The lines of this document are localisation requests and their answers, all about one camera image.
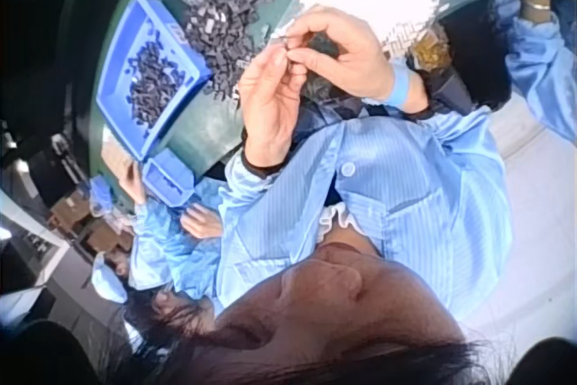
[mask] bracelet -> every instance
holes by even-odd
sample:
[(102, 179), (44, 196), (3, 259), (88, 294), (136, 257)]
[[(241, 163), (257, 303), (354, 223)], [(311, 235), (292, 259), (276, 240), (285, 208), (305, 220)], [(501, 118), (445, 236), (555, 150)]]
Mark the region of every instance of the bracelet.
[(533, 2), (529, 2), (528, 0), (523, 0), (523, 3), (527, 6), (530, 6), (533, 9), (536, 9), (537, 11), (551, 11), (551, 6), (549, 5), (534, 4)]
[(364, 98), (362, 101), (368, 105), (388, 105), (400, 109), (408, 100), (409, 74), (410, 69), (406, 64), (399, 65), (391, 62), (395, 82), (390, 91), (389, 97), (381, 101), (379, 99)]

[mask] pile of black parts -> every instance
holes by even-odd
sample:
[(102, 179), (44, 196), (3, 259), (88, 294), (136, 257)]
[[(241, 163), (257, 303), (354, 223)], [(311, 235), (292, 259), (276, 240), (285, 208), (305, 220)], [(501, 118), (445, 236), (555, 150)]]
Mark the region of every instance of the pile of black parts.
[[(247, 27), (259, 20), (256, 6), (272, 0), (195, 0), (188, 10), (186, 35), (213, 71), (205, 91), (215, 99), (238, 99), (236, 84), (250, 60), (263, 48), (256, 46)], [(266, 43), (269, 26), (261, 29)]]
[(186, 76), (176, 62), (163, 56), (163, 51), (160, 32), (156, 31), (154, 41), (147, 41), (135, 58), (128, 59), (129, 68), (124, 71), (133, 75), (130, 95), (126, 97), (132, 105), (132, 117), (138, 125), (147, 124), (148, 129), (157, 123)]

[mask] worker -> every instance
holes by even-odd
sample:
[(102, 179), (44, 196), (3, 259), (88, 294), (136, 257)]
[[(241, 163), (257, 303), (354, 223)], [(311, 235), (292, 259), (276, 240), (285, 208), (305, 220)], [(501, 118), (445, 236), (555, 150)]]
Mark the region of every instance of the worker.
[(508, 36), (513, 85), (538, 121), (575, 144), (577, 0), (495, 0), (495, 5)]
[[(305, 46), (315, 32), (338, 44), (337, 59)], [(410, 120), (330, 120), (291, 152), (309, 70)], [(219, 207), (224, 311), (149, 368), (127, 375), (134, 364), (122, 363), (123, 377), (485, 383), (457, 320), (495, 287), (512, 237), (490, 110), (436, 113), (442, 89), (388, 63), (367, 23), (320, 6), (238, 88), (246, 140)]]
[[(166, 206), (147, 197), (136, 163), (119, 183), (135, 204), (136, 237), (130, 258), (117, 248), (96, 256), (92, 273), (96, 292), (123, 304), (124, 327), (135, 350), (143, 338), (162, 341), (154, 329), (160, 324), (185, 334), (211, 330), (220, 311), (218, 301), (211, 298), (222, 235), (220, 217), (196, 202), (177, 223)], [(196, 198), (217, 207), (222, 184), (203, 179), (196, 186)], [(183, 324), (179, 318), (185, 312), (188, 321)]]

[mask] blue work uniform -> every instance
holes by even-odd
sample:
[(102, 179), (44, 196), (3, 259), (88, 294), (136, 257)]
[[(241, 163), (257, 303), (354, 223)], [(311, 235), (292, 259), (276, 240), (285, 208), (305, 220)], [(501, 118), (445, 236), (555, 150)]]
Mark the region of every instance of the blue work uniform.
[(507, 35), (513, 86), (536, 119), (575, 143), (577, 124), (577, 0), (552, 0), (550, 23), (519, 17), (520, 0), (495, 0), (498, 26)]
[(490, 110), (411, 123), (363, 117), (324, 127), (260, 179), (226, 167), (216, 294), (224, 307), (316, 247), (331, 186), (385, 260), (423, 278), (457, 317), (493, 290), (512, 233)]
[[(223, 185), (222, 181), (205, 178), (195, 186), (193, 200), (217, 212), (222, 203), (218, 189)], [(134, 244), (154, 245), (162, 254), (148, 261), (147, 268), (160, 272), (166, 267), (176, 292), (183, 291), (193, 299), (210, 298), (215, 314), (219, 314), (222, 306), (215, 293), (215, 276), (220, 238), (195, 239), (182, 228), (177, 215), (152, 197), (146, 205), (137, 206), (135, 213)]]

